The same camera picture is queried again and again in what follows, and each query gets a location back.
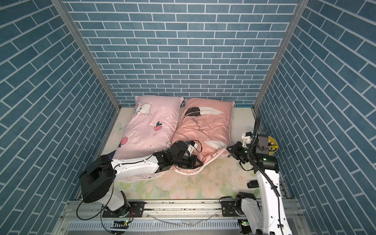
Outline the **salmon pink feather pillow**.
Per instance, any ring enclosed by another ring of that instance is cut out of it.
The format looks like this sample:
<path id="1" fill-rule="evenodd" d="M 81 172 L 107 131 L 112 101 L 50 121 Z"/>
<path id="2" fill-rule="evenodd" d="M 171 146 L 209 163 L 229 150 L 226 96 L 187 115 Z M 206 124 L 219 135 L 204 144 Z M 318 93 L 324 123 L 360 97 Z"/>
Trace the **salmon pink feather pillow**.
<path id="1" fill-rule="evenodd" d="M 233 101 L 192 98 L 186 100 L 180 118 L 180 124 L 172 139 L 176 141 L 195 141 L 198 147 L 193 151 L 203 166 L 196 169 L 172 169 L 180 174 L 194 175 L 219 157 L 229 153 L 226 150 L 231 144 L 231 122 L 233 117 Z"/>

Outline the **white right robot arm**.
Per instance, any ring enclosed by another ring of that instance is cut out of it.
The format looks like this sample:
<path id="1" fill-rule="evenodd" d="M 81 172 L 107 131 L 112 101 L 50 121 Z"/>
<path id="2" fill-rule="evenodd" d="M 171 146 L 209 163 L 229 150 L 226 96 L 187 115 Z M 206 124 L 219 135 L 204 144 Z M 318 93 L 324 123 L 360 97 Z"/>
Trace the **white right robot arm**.
<path id="1" fill-rule="evenodd" d="M 240 163 L 250 163 L 261 193 L 261 208 L 255 197 L 239 194 L 238 208 L 245 215 L 254 235 L 291 235 L 281 196 L 279 166 L 276 157 L 260 154 L 241 142 L 227 148 Z"/>

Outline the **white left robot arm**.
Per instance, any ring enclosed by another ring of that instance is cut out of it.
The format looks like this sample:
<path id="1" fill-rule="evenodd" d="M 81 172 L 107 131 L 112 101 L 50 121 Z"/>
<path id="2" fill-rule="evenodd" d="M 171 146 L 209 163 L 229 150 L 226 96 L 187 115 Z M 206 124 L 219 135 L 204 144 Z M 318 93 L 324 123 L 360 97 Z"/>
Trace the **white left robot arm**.
<path id="1" fill-rule="evenodd" d="M 166 150 L 133 160 L 112 159 L 102 155 L 86 167 L 79 176 L 84 203 L 100 202 L 111 211 L 128 207 L 125 193 L 115 191 L 115 182 L 126 177 L 155 174 L 178 169 L 196 169 L 203 166 L 198 159 L 198 140 L 176 141 Z"/>

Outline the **yellow pen cup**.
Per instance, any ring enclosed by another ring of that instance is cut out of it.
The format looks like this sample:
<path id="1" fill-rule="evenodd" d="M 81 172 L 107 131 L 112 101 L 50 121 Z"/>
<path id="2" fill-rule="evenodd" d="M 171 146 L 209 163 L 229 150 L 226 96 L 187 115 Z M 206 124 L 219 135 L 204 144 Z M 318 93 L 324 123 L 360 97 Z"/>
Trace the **yellow pen cup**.
<path id="1" fill-rule="evenodd" d="M 274 153 L 279 149 L 279 145 L 277 141 L 271 136 L 268 136 L 268 148 L 269 148 L 269 156 L 274 155 Z"/>

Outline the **light pink cartoon pillow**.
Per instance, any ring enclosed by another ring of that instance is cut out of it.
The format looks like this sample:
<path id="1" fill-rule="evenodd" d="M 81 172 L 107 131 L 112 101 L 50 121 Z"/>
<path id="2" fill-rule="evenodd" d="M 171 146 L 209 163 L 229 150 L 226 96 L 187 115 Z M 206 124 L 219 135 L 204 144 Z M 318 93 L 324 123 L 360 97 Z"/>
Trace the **light pink cartoon pillow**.
<path id="1" fill-rule="evenodd" d="M 139 96 L 114 160 L 148 157 L 171 146 L 183 97 Z"/>

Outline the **black small remote device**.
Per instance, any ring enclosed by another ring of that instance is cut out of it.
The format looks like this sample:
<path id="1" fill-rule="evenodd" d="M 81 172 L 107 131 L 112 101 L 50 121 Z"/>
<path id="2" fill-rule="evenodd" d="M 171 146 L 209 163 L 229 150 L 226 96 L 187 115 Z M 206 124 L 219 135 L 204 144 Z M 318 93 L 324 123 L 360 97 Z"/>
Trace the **black small remote device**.
<path id="1" fill-rule="evenodd" d="M 254 188 L 258 188 L 259 187 L 259 183 L 257 180 L 251 180 L 247 183 L 247 187 L 249 189 L 254 189 Z"/>

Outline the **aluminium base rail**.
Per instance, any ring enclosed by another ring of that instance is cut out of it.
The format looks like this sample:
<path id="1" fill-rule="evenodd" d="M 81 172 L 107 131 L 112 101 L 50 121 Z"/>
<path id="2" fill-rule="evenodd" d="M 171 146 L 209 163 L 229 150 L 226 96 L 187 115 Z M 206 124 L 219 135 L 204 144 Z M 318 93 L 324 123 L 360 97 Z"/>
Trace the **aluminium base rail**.
<path id="1" fill-rule="evenodd" d="M 204 230 L 240 235 L 257 234 L 271 228 L 279 218 L 294 235 L 309 235 L 303 212 L 295 199 L 283 199 L 284 211 L 265 211 L 260 200 L 230 198 L 202 200 L 130 201 L 133 217 L 102 216 L 100 204 L 70 201 L 52 232 L 54 235 L 131 235 L 186 232 L 199 234 Z"/>

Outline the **silver corner frame post right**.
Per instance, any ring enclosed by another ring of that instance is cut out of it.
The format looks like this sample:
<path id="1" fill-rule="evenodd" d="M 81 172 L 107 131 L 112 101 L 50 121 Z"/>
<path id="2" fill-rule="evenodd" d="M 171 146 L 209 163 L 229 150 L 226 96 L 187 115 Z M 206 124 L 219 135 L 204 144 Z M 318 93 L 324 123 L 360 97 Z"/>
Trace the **silver corner frame post right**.
<path id="1" fill-rule="evenodd" d="M 265 80 L 260 88 L 260 91 L 257 95 L 257 98 L 256 98 L 256 101 L 254 103 L 254 110 L 257 112 L 261 106 L 261 103 L 262 103 L 262 100 L 266 94 L 266 91 L 269 87 L 269 85 L 271 84 L 271 81 L 273 79 L 273 76 L 281 62 L 281 59 L 287 49 L 287 46 L 293 36 L 293 33 L 295 32 L 296 30 L 296 27 L 303 15 L 303 12 L 305 11 L 307 5 L 309 3 L 309 0 L 301 0 L 298 2 L 297 4 L 297 7 L 292 15 L 292 18 L 291 18 L 291 21 L 286 29 L 286 32 L 284 34 L 284 37 L 281 41 L 281 44 L 279 45 L 279 48 L 275 54 L 275 57 L 273 59 L 273 62 L 269 68 L 269 71 L 265 77 Z"/>

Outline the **silver corner frame post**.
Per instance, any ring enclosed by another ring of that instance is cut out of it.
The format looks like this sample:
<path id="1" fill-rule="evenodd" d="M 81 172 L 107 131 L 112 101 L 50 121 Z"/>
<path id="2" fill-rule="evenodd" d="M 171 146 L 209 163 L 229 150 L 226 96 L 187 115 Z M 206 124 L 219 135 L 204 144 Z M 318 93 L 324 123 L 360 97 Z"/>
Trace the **silver corner frame post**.
<path id="1" fill-rule="evenodd" d="M 77 28 L 73 18 L 68 12 L 64 2 L 61 0 L 51 0 L 51 2 L 53 6 L 55 7 L 56 11 L 58 12 L 59 16 L 61 17 L 62 21 L 64 22 L 65 26 L 67 27 L 68 31 L 72 35 L 74 41 L 76 42 L 79 49 L 81 50 L 82 54 L 84 55 L 85 59 L 87 60 L 90 68 L 93 70 L 94 74 L 96 75 L 98 81 L 104 88 L 113 106 L 115 107 L 117 111 L 119 111 L 121 109 L 121 105 L 119 104 L 114 93 L 110 89 L 109 84 L 107 83 L 101 69 L 99 68 L 99 65 L 97 64 L 92 53 L 90 52 L 89 47 L 87 46 L 84 38 L 79 32 L 79 29 Z"/>
<path id="2" fill-rule="evenodd" d="M 256 101 L 254 103 L 254 110 L 257 112 L 261 106 L 261 103 L 262 103 L 262 100 L 266 94 L 266 91 L 269 87 L 269 85 L 271 84 L 271 81 L 273 79 L 273 76 L 281 62 L 281 59 L 287 49 L 287 46 L 293 36 L 293 33 L 295 32 L 296 30 L 296 27 L 303 15 L 303 12 L 305 11 L 307 5 L 309 3 L 309 0 L 301 0 L 298 2 L 297 4 L 297 7 L 292 15 L 292 18 L 291 18 L 291 21 L 286 29 L 286 32 L 284 34 L 284 37 L 281 41 L 281 44 L 279 45 L 279 48 L 275 54 L 275 57 L 273 59 L 273 62 L 269 68 L 269 71 L 265 77 L 265 80 L 260 88 L 260 91 L 257 95 L 257 98 L 256 98 Z"/>

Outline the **silver corner frame post left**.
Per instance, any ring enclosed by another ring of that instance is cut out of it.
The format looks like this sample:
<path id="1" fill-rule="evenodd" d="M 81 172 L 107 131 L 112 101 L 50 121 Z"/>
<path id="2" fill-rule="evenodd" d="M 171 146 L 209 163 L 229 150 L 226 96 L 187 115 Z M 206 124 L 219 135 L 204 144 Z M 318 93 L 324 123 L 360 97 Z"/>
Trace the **silver corner frame post left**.
<path id="1" fill-rule="evenodd" d="M 68 31 L 72 35 L 74 41 L 76 42 L 79 49 L 81 50 L 82 54 L 84 55 L 85 59 L 87 60 L 90 68 L 93 70 L 94 74 L 96 75 L 98 81 L 104 88 L 113 106 L 115 107 L 117 111 L 119 111 L 121 109 L 121 105 L 119 104 L 114 93 L 110 89 L 109 84 L 107 83 L 101 69 L 99 68 L 99 65 L 97 64 L 92 53 L 90 52 L 89 47 L 87 46 L 84 38 L 79 32 L 79 29 L 77 28 L 73 18 L 68 12 L 64 2 L 61 0 L 51 0 L 51 2 L 53 6 L 55 7 L 56 11 L 58 12 L 59 16 L 61 17 L 62 21 L 64 22 L 65 26 L 67 27 Z"/>

